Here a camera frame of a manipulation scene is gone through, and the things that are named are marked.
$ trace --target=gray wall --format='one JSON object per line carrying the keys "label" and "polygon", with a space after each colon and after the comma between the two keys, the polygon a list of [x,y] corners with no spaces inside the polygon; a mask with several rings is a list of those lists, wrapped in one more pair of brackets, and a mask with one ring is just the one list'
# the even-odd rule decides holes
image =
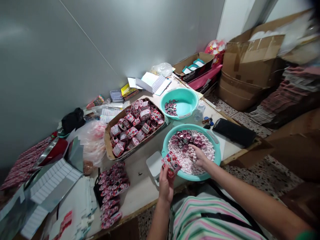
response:
{"label": "gray wall", "polygon": [[223,4],[2,0],[0,168],[12,166],[75,107],[109,97],[126,76],[203,50],[216,37]]}

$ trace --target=hand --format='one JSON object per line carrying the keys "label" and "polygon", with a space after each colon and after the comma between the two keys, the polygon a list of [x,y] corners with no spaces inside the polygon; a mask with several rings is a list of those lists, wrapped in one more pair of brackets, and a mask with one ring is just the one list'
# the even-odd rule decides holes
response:
{"label": "hand", "polygon": [[164,169],[161,168],[159,177],[159,201],[170,206],[173,198],[173,182],[176,177],[168,177],[168,169],[168,165],[166,165]]}
{"label": "hand", "polygon": [[204,169],[208,165],[210,160],[207,158],[207,156],[203,153],[203,151],[200,148],[192,144],[189,144],[189,147],[192,147],[196,153],[197,161],[195,164]]}

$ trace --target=clear plastic bottle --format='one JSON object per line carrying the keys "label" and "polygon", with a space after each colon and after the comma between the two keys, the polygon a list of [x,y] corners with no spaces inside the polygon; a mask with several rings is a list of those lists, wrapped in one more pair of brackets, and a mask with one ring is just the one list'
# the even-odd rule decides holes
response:
{"label": "clear plastic bottle", "polygon": [[206,106],[203,102],[200,102],[197,106],[197,109],[194,111],[194,120],[199,122],[203,120],[203,113],[206,109]]}

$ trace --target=striped shirt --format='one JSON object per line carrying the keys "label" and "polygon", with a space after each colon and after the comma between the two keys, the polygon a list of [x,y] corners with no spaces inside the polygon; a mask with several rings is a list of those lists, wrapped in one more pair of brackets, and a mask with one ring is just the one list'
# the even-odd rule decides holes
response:
{"label": "striped shirt", "polygon": [[254,230],[221,219],[201,217],[201,213],[226,214],[250,225],[237,209],[223,199],[190,196],[175,213],[173,239],[265,239]]}

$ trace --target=yellow box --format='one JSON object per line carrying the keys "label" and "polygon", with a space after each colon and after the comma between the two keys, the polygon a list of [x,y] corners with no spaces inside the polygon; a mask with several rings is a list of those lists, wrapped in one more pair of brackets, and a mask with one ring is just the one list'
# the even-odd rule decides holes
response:
{"label": "yellow box", "polygon": [[131,88],[129,86],[129,83],[121,88],[121,94],[124,100],[128,100],[132,98],[134,95],[137,95],[139,92],[140,92],[139,89]]}

